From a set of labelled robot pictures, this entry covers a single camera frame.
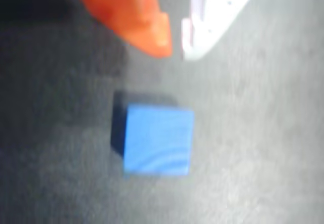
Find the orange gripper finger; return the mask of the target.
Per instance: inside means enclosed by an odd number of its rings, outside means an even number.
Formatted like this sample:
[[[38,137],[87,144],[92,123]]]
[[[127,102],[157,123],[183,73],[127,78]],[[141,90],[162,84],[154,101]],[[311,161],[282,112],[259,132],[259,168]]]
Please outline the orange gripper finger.
[[[81,0],[87,11],[142,52],[165,58],[173,45],[169,16],[158,0]]]

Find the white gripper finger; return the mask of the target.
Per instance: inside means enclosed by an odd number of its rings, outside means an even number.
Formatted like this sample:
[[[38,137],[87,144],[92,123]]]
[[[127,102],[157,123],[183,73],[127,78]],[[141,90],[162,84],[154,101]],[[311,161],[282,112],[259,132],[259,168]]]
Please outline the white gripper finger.
[[[190,0],[189,16],[181,21],[182,56],[203,58],[228,30],[249,0]]]

